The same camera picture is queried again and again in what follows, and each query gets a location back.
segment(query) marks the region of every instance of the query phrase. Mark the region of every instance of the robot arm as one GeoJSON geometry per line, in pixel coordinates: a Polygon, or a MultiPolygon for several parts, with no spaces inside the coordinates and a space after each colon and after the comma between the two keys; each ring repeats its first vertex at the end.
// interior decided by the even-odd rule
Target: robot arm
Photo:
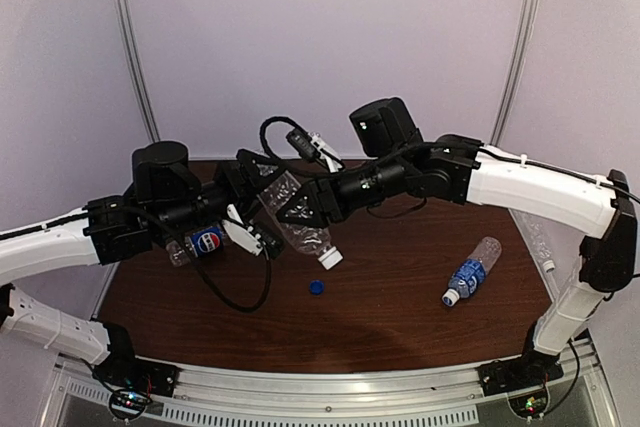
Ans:
{"type": "MultiPolygon", "coordinates": [[[[277,169],[272,175],[281,172],[277,169]]],[[[166,394],[161,386],[172,389],[166,379],[175,368],[136,359],[124,328],[67,315],[12,282],[63,267],[125,260],[219,221],[243,249],[253,255],[266,250],[269,258],[276,258],[282,241],[266,226],[246,220],[255,212],[257,193],[271,180],[272,176],[250,178],[238,162],[227,162],[212,182],[202,185],[187,168],[182,144],[160,142],[134,152],[133,183],[123,195],[0,233],[0,334],[19,334],[45,349],[84,359],[113,385],[146,391],[150,376],[160,386],[153,392],[166,394]]]]}
{"type": "Polygon", "coordinates": [[[313,176],[278,212],[278,220],[325,227],[407,193],[516,209],[579,229],[585,234],[582,265],[531,327],[523,355],[479,368],[487,394],[561,376],[557,360],[567,342],[606,296],[633,277],[637,220],[624,174],[571,172],[459,136],[422,142],[400,99],[362,107],[351,121],[364,151],[377,159],[337,175],[313,176]]]}
{"type": "MultiPolygon", "coordinates": [[[[407,193],[522,210],[581,230],[582,266],[531,327],[523,354],[478,369],[488,395],[562,375],[557,360],[566,342],[605,296],[624,288],[633,276],[637,221],[624,175],[578,174],[453,135],[423,142],[400,99],[369,104],[354,112],[351,121],[365,152],[375,160],[338,171],[339,159],[321,139],[298,132],[290,143],[309,159],[319,157],[331,173],[310,175],[312,180],[280,209],[278,220],[326,227],[360,208],[407,193]]],[[[0,235],[0,332],[20,332],[99,363],[101,378],[114,385],[132,378],[135,385],[136,379],[144,379],[142,373],[155,371],[139,369],[124,329],[66,316],[10,282],[65,266],[124,260],[218,221],[246,250],[257,255],[265,249],[275,258],[282,242],[266,226],[242,219],[253,217],[259,208],[257,195],[285,168],[272,152],[265,157],[241,150],[237,161],[221,164],[213,181],[201,184],[188,170],[187,150],[181,144],[160,142],[134,152],[133,184],[123,195],[97,199],[68,216],[0,235]],[[270,168],[261,169],[261,164],[270,168]]]]}

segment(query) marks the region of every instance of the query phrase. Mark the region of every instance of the white backdrop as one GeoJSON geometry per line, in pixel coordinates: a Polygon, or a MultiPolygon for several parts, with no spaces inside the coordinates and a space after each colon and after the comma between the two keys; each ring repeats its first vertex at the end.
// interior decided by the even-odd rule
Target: white backdrop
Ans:
{"type": "MultiPolygon", "coordinates": [[[[0,0],[0,230],[121,193],[146,143],[113,0],[0,0]]],[[[88,318],[102,267],[20,281],[88,318]]],[[[0,425],[35,425],[55,353],[0,336],[0,425]]]]}
{"type": "Polygon", "coordinates": [[[348,114],[394,95],[425,138],[488,139],[521,2],[130,0],[160,134],[196,157],[258,147],[277,114],[362,156],[348,114]]]}
{"type": "MultiPolygon", "coordinates": [[[[541,0],[503,147],[586,172],[620,169],[639,193],[639,106],[638,0],[541,0]]],[[[581,236],[550,228],[562,282],[581,236]]],[[[591,324],[627,427],[638,425],[639,300],[637,280],[604,304],[591,324]]]]}

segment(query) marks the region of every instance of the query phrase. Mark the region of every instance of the white robot arm segment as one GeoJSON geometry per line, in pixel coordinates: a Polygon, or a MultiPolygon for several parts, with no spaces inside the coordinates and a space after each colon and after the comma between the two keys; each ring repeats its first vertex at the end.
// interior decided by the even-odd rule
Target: white robot arm segment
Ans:
{"type": "Polygon", "coordinates": [[[496,147],[486,146],[503,157],[522,159],[522,164],[510,164],[478,152],[480,168],[473,170],[467,201],[520,210],[574,227],[589,237],[602,238],[611,224],[615,209],[611,201],[613,190],[604,176],[592,175],[598,184],[540,167],[527,165],[526,156],[515,156],[496,147]]]}
{"type": "Polygon", "coordinates": [[[0,334],[16,333],[45,349],[99,364],[109,355],[109,334],[100,322],[81,320],[41,304],[22,290],[10,292],[13,315],[0,327],[0,334]]]}
{"type": "Polygon", "coordinates": [[[559,355],[567,341],[580,333],[608,295],[598,292],[586,282],[580,282],[580,260],[576,262],[577,266],[560,295],[536,324],[533,347],[543,354],[559,355]]]}
{"type": "MultiPolygon", "coordinates": [[[[76,209],[61,217],[81,213],[82,209],[76,209]]],[[[82,232],[89,221],[80,219],[47,228],[61,217],[35,224],[44,227],[41,231],[0,242],[0,286],[63,267],[100,263],[91,237],[82,232]]]]}

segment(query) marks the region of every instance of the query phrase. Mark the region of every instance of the brown tabletop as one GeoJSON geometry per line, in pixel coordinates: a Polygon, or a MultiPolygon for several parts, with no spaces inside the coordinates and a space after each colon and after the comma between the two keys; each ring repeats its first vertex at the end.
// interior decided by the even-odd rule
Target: brown tabletop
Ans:
{"type": "MultiPolygon", "coordinates": [[[[210,179],[214,164],[192,163],[210,179]]],[[[390,214],[415,204],[391,199],[390,214]]],[[[156,249],[123,262],[100,319],[124,325],[139,355],[173,362],[269,372],[347,373],[483,361],[521,351],[529,326],[550,301],[509,213],[430,200],[419,212],[378,220],[357,212],[331,226],[345,260],[325,271],[287,248],[273,263],[267,303],[254,314],[222,304],[189,267],[156,249]],[[487,281],[454,308],[447,281],[484,236],[503,246],[487,281]],[[322,295],[309,284],[325,284],[322,295]]],[[[224,292],[251,304],[264,261],[234,245],[205,268],[224,292]]]]}

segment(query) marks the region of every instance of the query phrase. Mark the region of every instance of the plastic water bottle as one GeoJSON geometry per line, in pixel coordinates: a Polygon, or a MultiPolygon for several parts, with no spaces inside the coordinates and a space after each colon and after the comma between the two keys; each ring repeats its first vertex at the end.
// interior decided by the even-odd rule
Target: plastic water bottle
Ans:
{"type": "Polygon", "coordinates": [[[442,296],[445,305],[452,307],[460,299],[471,297],[484,282],[502,253],[500,242],[485,237],[464,261],[449,281],[449,290],[442,296]]]}
{"type": "MultiPolygon", "coordinates": [[[[199,258],[210,254],[214,250],[222,249],[222,240],[225,237],[226,234],[222,228],[211,226],[199,232],[187,235],[184,238],[184,243],[191,253],[199,258]]],[[[191,262],[187,253],[175,240],[167,244],[166,250],[169,253],[169,260],[176,267],[180,267],[191,262]]]]}
{"type": "Polygon", "coordinates": [[[538,265],[542,266],[545,273],[553,272],[556,269],[556,263],[553,261],[553,253],[551,252],[551,244],[549,237],[544,230],[542,224],[535,215],[521,212],[519,210],[512,211],[513,217],[519,221],[519,225],[526,232],[523,234],[529,237],[531,255],[538,265]]]}
{"type": "MultiPolygon", "coordinates": [[[[269,175],[276,170],[276,167],[260,165],[263,175],[269,175]]],[[[280,208],[293,197],[300,188],[300,182],[290,172],[285,171],[280,177],[264,189],[259,195],[260,202],[264,209],[271,216],[278,226],[284,238],[298,252],[307,255],[315,255],[322,266],[329,270],[342,260],[340,251],[331,245],[331,234],[329,229],[319,229],[289,223],[280,223],[276,214],[280,208]]]]}

